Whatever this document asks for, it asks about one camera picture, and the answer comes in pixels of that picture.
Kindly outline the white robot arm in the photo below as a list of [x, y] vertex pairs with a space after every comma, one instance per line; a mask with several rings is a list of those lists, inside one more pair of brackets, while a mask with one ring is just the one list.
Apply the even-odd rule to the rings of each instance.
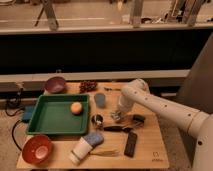
[[135, 103], [174, 122], [196, 138], [192, 171], [213, 171], [213, 114], [152, 95], [142, 79], [135, 79], [121, 87], [117, 109], [127, 113]]

